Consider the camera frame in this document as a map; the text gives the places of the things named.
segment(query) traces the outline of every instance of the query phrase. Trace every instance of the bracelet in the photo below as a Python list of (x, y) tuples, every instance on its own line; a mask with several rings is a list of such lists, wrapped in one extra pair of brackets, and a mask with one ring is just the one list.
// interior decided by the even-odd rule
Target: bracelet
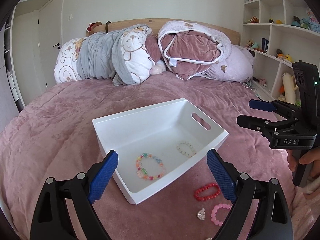
[(215, 225), (222, 226), (223, 221), (219, 221), (216, 218), (217, 211), (218, 211), (219, 208), (231, 209), (231, 207), (232, 207), (231, 205), (222, 204), (222, 203), (220, 203), (217, 206), (214, 206), (214, 209), (212, 209), (212, 213), (211, 213), (211, 221), (214, 222)]
[[(187, 152), (183, 151), (183, 150), (180, 148), (180, 145), (181, 145), (181, 144), (187, 145), (187, 146), (189, 147), (191, 153), (187, 153)], [(194, 155), (197, 153), (196, 150), (192, 147), (191, 143), (186, 142), (186, 141), (180, 141), (180, 142), (177, 144), (177, 150), (178, 150), (181, 154), (183, 154), (183, 155), (185, 155), (185, 156), (187, 156), (187, 157), (189, 157), (189, 158), (191, 158), (192, 156), (194, 156)]]
[[(214, 193), (214, 194), (212, 194), (212, 195), (205, 196), (205, 197), (200, 197), (200, 196), (199, 196), (199, 193), (201, 193), (201, 192), (203, 192), (203, 191), (205, 191), (206, 189), (209, 189), (209, 188), (211, 188), (211, 187), (216, 187), (216, 188), (217, 188), (217, 192)], [(206, 185), (206, 186), (201, 187), (200, 189), (197, 189), (197, 190), (195, 191), (194, 197), (195, 197), (196, 200), (198, 200), (198, 201), (205, 201), (205, 200), (208, 200), (208, 199), (213, 199), (213, 198), (215, 198), (215, 197), (218, 196), (220, 193), (221, 193), (221, 189), (220, 189), (219, 185), (218, 185), (217, 183), (210, 183), (210, 184), (208, 184), (208, 185)]]
[[(158, 164), (159, 166), (162, 168), (162, 172), (159, 173), (158, 175), (156, 176), (150, 176), (148, 175), (148, 172), (145, 168), (143, 168), (142, 166), (142, 163), (141, 163), (141, 160), (143, 158), (150, 158), (150, 159), (154, 159)], [(148, 153), (144, 153), (142, 155), (140, 155), (137, 160), (136, 160), (136, 167), (138, 169), (137, 171), (137, 176), (140, 178), (140, 179), (145, 179), (145, 180), (156, 180), (156, 179), (160, 179), (162, 178), (165, 174), (166, 174), (166, 168), (165, 166), (163, 165), (162, 163), (162, 160), (160, 160), (159, 158), (157, 158), (156, 156), (153, 156), (152, 154), (148, 154)]]

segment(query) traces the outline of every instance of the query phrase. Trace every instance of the clear crystal charm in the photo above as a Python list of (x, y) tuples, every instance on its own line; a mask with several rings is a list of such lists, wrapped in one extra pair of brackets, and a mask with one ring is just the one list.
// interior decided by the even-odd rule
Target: clear crystal charm
[(198, 217), (200, 220), (204, 220), (204, 208), (201, 209), (201, 210), (197, 213), (197, 217)]

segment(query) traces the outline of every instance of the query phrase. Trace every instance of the white plastic bin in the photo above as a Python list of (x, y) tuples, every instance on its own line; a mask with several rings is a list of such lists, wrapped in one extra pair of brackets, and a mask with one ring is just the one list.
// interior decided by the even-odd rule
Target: white plastic bin
[[(193, 113), (201, 117), (210, 130), (196, 121)], [(110, 150), (118, 153), (119, 164), (113, 177), (131, 204), (141, 203), (179, 178), (210, 149), (217, 150), (229, 135), (184, 98), (112, 114), (92, 122), (102, 155), (106, 156)], [(191, 158), (182, 155), (177, 150), (181, 141), (189, 142), (197, 153)], [(166, 175), (153, 181), (139, 178), (136, 160), (143, 153), (161, 159)], [(148, 174), (157, 174), (160, 169), (155, 160), (148, 158), (144, 166)]]

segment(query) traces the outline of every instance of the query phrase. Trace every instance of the wooden headboard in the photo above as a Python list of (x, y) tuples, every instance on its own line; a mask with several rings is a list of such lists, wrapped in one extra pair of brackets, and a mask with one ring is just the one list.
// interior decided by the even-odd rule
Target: wooden headboard
[[(220, 27), (217, 25), (212, 25), (209, 23), (202, 23), (202, 22), (195, 22), (195, 21), (189, 21), (189, 20), (180, 20), (180, 19), (168, 19), (168, 18), (149, 18), (149, 19), (134, 19), (134, 20), (126, 20), (126, 21), (120, 21), (120, 22), (113, 22), (109, 23), (107, 26), (108, 32), (115, 31), (115, 30), (122, 30), (124, 28), (130, 27), (132, 25), (137, 24), (147, 24), (151, 29), (154, 35), (158, 35), (159, 30), (161, 27), (169, 21), (183, 21), (183, 22), (190, 22), (190, 23), (198, 23), (204, 26), (207, 26), (211, 29), (218, 30), (220, 32), (223, 32), (225, 35), (228, 36), (228, 38), (231, 40), (231, 43), (234, 45), (239, 45), (240, 40), (240, 34), (239, 32)], [(100, 25), (94, 28), (93, 30), (96, 32), (105, 32), (106, 31), (106, 25)]]

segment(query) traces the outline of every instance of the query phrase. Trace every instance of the human hand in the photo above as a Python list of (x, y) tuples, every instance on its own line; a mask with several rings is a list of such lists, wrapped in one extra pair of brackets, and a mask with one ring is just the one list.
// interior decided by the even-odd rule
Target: human hand
[[(289, 169), (294, 172), (298, 166), (298, 161), (292, 156), (292, 150), (287, 150), (287, 153)], [(299, 160), (299, 163), (304, 165), (312, 162), (314, 162), (314, 164), (310, 172), (310, 177), (317, 178), (320, 176), (320, 147), (309, 150)]]

